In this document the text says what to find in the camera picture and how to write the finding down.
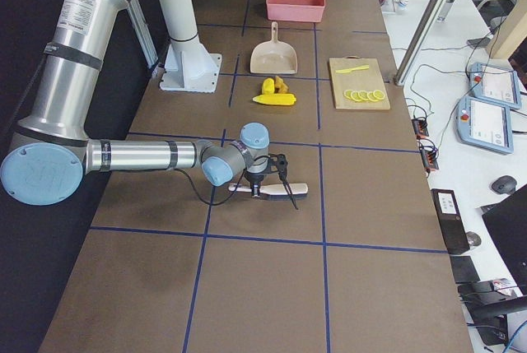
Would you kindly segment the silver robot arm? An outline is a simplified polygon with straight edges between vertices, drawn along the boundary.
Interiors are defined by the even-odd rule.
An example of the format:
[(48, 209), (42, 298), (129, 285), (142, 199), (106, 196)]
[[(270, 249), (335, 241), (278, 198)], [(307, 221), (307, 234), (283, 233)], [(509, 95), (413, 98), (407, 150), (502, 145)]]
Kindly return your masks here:
[[(212, 93), (222, 56), (198, 37), (192, 0), (159, 0), (170, 37), (161, 88)], [(240, 176), (259, 194), (268, 168), (268, 129), (248, 123), (238, 140), (138, 142), (91, 139), (84, 124), (105, 52), (120, 11), (127, 11), (149, 63), (156, 50), (138, 0), (63, 0), (47, 43), (39, 89), (29, 116), (18, 121), (1, 165), (5, 191), (19, 202), (44, 206), (70, 197), (90, 172), (179, 170), (199, 167), (213, 186)]]

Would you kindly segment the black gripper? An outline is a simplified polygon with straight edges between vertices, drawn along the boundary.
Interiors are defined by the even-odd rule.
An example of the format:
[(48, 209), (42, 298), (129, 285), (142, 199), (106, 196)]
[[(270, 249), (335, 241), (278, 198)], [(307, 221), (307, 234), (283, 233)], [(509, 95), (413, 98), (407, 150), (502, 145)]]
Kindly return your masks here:
[(264, 181), (265, 173), (245, 171), (245, 179), (250, 183), (251, 197), (260, 197), (261, 183)]

